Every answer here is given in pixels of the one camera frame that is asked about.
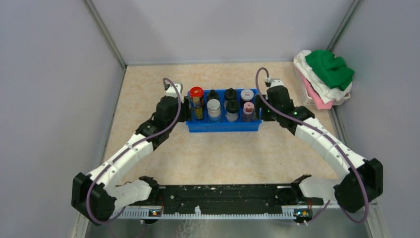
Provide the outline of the pink cap bottle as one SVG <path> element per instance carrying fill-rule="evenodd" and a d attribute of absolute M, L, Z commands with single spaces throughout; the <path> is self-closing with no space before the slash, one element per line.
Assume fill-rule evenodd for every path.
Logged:
<path fill-rule="evenodd" d="M 252 122 L 254 120 L 254 104 L 252 102 L 245 102 L 243 105 L 242 121 Z"/>

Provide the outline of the yellow label oil bottle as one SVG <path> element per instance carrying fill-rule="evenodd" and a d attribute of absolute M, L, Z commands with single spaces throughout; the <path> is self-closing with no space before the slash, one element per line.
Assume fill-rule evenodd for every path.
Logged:
<path fill-rule="evenodd" d="M 200 97 L 193 97 L 193 107 L 196 120 L 202 120 L 204 118 L 204 111 Z"/>

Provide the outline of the blue plastic divided bin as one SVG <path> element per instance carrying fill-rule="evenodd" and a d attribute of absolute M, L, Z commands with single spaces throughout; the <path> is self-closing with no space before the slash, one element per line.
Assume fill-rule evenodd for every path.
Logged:
<path fill-rule="evenodd" d="M 239 109 L 239 118 L 236 122 L 228 122 L 225 118 L 226 114 L 226 103 L 224 101 L 224 91 L 226 89 L 215 89 L 219 94 L 219 101 L 221 104 L 221 122 L 217 123 L 210 123 L 208 122 L 208 114 L 207 114 L 207 93 L 209 90 L 204 90 L 204 102 L 205 105 L 203 106 L 204 111 L 204 118 L 202 120 L 196 120 L 194 115 L 194 107 L 193 107 L 193 119 L 191 121 L 186 122 L 190 132 L 234 132 L 234 131 L 257 131 L 261 124 L 261 120 L 255 118 L 255 110 L 254 110 L 254 120 L 252 122 L 243 122 L 242 121 L 242 112 L 243 108 L 240 106 Z M 236 89 L 237 91 L 237 102 L 240 105 L 240 93 L 243 89 Z M 254 99 L 252 103 L 255 102 L 255 96 L 257 95 L 256 89 L 251 89 L 254 92 Z"/>

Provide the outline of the white lid brown jar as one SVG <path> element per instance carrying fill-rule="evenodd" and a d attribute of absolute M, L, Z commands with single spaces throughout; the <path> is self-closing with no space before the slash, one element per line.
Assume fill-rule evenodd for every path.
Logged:
<path fill-rule="evenodd" d="M 254 92 L 251 89 L 243 89 L 240 93 L 240 106 L 243 107 L 245 103 L 252 102 L 254 99 Z"/>

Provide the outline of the red cap brown sauce bottle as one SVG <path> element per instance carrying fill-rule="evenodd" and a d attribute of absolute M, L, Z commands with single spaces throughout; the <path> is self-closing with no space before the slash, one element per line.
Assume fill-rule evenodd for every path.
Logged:
<path fill-rule="evenodd" d="M 205 105 L 204 90 L 201 87 L 199 87 L 199 86 L 192 87 L 190 89 L 190 97 L 192 97 L 192 98 L 198 97 L 200 99 L 200 102 L 201 102 L 202 106 Z"/>

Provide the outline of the silver cap white bead jar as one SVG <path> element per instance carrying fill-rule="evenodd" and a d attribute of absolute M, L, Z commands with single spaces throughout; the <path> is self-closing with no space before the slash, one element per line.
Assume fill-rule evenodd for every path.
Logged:
<path fill-rule="evenodd" d="M 218 99 L 210 99 L 207 102 L 208 122 L 221 122 L 221 104 Z"/>

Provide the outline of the black pourer cap grain jar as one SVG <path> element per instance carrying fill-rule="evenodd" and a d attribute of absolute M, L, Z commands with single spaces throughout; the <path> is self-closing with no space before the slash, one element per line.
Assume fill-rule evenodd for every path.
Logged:
<path fill-rule="evenodd" d="M 224 101 L 228 102 L 231 100 L 237 100 L 237 91 L 233 88 L 229 88 L 224 91 Z"/>

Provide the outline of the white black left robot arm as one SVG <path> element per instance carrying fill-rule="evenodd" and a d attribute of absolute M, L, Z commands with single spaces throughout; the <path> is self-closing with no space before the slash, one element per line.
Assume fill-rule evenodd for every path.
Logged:
<path fill-rule="evenodd" d="M 191 98 L 164 96 L 152 116 L 140 124 L 130 139 L 111 158 L 86 175 L 77 174 L 72 182 L 71 205 L 93 224 L 113 220 L 116 211 L 137 201 L 153 205 L 159 192 L 155 182 L 140 178 L 120 185 L 126 173 L 168 138 L 178 122 L 192 120 Z"/>

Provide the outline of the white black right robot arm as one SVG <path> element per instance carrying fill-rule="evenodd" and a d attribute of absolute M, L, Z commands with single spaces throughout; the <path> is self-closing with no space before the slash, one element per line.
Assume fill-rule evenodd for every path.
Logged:
<path fill-rule="evenodd" d="M 295 106 L 288 89 L 282 85 L 255 96 L 256 117 L 276 121 L 282 128 L 312 147 L 335 171 L 337 179 L 303 176 L 290 191 L 296 204 L 310 198 L 337 202 L 345 211 L 355 213 L 383 194 L 383 165 L 368 160 L 334 137 L 305 106 Z"/>

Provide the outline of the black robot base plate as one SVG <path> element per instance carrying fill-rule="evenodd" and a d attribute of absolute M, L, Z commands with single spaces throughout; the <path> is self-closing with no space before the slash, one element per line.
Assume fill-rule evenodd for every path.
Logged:
<path fill-rule="evenodd" d="M 263 184 L 197 184 L 159 185 L 152 189 L 147 200 L 136 201 L 132 206 L 169 205 L 175 201 L 245 201 L 262 200 L 264 204 L 322 205 L 321 198 L 304 197 L 299 188 L 290 183 Z"/>

